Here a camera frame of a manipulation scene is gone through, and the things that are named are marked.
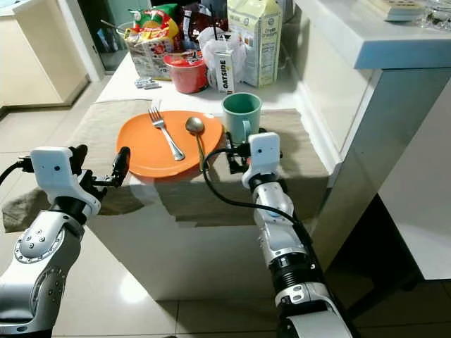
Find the red container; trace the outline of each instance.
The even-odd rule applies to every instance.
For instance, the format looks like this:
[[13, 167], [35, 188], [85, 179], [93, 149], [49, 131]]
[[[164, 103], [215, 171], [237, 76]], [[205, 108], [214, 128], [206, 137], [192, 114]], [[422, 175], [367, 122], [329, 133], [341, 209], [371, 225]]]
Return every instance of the red container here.
[[169, 74], [179, 92], [190, 94], [207, 88], [206, 65], [201, 52], [168, 54], [163, 57], [163, 62], [169, 67]]

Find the brown cloth napkin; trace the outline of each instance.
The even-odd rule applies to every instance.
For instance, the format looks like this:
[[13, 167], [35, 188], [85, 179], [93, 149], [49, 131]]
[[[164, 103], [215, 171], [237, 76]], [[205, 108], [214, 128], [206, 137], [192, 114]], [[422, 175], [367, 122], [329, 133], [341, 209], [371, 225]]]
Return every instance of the brown cloth napkin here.
[[[116, 137], [121, 126], [132, 116], [146, 113], [151, 102], [146, 100], [110, 101], [93, 104], [66, 145], [88, 145], [83, 168], [95, 175], [111, 173], [116, 155]], [[283, 158], [280, 175], [287, 181], [300, 219], [317, 212], [328, 181], [328, 174], [304, 130], [296, 110], [264, 111], [261, 126], [280, 135]], [[241, 174], [231, 175], [225, 156], [212, 165], [212, 180], [222, 194], [235, 200], [249, 201], [250, 193], [241, 184]], [[176, 177], [152, 180], [160, 199], [178, 221], [194, 221], [197, 226], [250, 225], [252, 211], [229, 206], [219, 201], [208, 189], [198, 167]], [[141, 201], [132, 193], [130, 179], [123, 186], [110, 188], [101, 203], [101, 215], [119, 215], [136, 211], [150, 201]], [[3, 208], [6, 232], [23, 231], [40, 210], [49, 207], [47, 197], [39, 189], [9, 201]]]

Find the fork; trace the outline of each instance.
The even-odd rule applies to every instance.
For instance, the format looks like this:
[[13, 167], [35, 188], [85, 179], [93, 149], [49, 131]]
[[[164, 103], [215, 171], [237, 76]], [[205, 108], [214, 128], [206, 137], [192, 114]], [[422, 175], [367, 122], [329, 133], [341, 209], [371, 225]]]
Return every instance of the fork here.
[[150, 119], [152, 120], [152, 125], [154, 125], [155, 128], [159, 128], [163, 132], [163, 135], [169, 144], [169, 148], [171, 148], [171, 152], [174, 155], [174, 159], [176, 161], [183, 160], [185, 158], [185, 155], [183, 151], [178, 148], [172, 137], [169, 135], [168, 130], [166, 130], [166, 128], [164, 127], [164, 120], [159, 110], [155, 107], [152, 107], [148, 109], [148, 112]]

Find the stainless steel spoon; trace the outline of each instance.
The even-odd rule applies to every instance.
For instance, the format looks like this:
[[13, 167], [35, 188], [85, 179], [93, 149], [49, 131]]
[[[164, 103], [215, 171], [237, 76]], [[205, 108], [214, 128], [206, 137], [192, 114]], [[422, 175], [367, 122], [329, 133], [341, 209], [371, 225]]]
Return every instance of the stainless steel spoon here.
[[[199, 168], [202, 171], [203, 169], [203, 163], [205, 159], [204, 150], [202, 148], [202, 143], [200, 142], [199, 136], [204, 132], [204, 123], [200, 118], [196, 118], [192, 116], [191, 118], [188, 118], [185, 123], [185, 128], [188, 132], [193, 134], [196, 137], [197, 140], [197, 148], [199, 150]], [[209, 169], [209, 164], [206, 163], [205, 169]]]

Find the white cabinet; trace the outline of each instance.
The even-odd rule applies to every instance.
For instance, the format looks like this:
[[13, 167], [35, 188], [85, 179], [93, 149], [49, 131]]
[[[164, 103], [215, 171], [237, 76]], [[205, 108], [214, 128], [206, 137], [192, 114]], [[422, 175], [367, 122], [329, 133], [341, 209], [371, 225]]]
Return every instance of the white cabinet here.
[[29, 0], [4, 13], [0, 34], [3, 105], [69, 105], [87, 84], [55, 0]]

